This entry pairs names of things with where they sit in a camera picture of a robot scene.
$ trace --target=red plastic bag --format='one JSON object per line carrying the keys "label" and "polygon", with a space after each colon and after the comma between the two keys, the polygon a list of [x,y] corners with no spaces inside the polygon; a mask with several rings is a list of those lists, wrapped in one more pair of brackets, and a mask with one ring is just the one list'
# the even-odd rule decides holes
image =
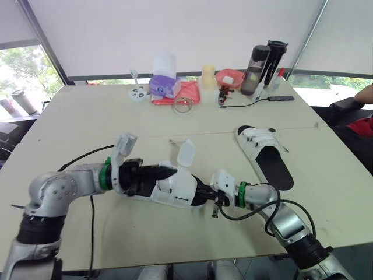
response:
{"label": "red plastic bag", "polygon": [[[200,102],[198,84],[196,80],[190,81],[179,81],[180,90],[174,98],[185,97],[192,100],[193,104]],[[152,102],[155,105],[172,105],[174,104],[173,98],[158,98],[152,96]]]}

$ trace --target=black bottle cap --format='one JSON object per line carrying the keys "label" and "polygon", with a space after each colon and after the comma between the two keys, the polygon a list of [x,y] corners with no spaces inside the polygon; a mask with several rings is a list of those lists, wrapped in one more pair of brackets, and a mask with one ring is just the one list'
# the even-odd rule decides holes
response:
{"label": "black bottle cap", "polygon": [[254,61],[266,60],[269,52],[270,52],[270,47],[268,47],[267,45],[256,45],[252,49],[251,57]]}
{"label": "black bottle cap", "polygon": [[271,41],[271,40],[268,40],[268,44],[267,44],[267,46],[270,47],[271,51],[275,51],[277,53],[282,53],[282,54],[286,53],[287,45],[288,43],[284,43],[281,41]]}

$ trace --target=trees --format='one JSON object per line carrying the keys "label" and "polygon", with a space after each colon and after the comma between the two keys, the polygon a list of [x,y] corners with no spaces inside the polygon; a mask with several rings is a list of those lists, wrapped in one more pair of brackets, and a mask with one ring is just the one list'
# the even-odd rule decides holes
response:
{"label": "trees", "polygon": [[330,89],[330,85],[342,85],[360,91],[372,84],[373,80],[320,75],[291,75],[289,82],[295,88]]}
{"label": "trees", "polygon": [[0,81],[0,89],[13,91],[30,85],[53,97],[62,81],[39,45],[0,51],[0,67],[7,65],[13,77]]}

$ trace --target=small white bottle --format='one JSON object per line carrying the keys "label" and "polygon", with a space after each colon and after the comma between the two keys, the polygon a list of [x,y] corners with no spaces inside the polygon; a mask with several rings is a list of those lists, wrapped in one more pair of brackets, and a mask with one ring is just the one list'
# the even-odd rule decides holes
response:
{"label": "small white bottle", "polygon": [[201,103],[217,103],[219,88],[215,80],[215,67],[203,66],[202,76],[198,79],[198,89]]}

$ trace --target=white table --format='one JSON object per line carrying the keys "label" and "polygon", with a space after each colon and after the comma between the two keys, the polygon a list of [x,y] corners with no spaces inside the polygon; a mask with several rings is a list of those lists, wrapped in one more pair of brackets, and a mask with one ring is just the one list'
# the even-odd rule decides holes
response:
{"label": "white table", "polygon": [[[276,94],[294,95],[295,101],[261,101],[247,108],[220,109],[199,104],[188,115],[176,115],[171,106],[135,103],[128,97],[132,86],[65,86],[54,97],[23,142],[90,140],[117,137],[123,131],[137,136],[167,136],[233,132],[243,124],[280,128],[314,127],[324,121],[283,82]],[[227,105],[249,104],[238,92]]]}

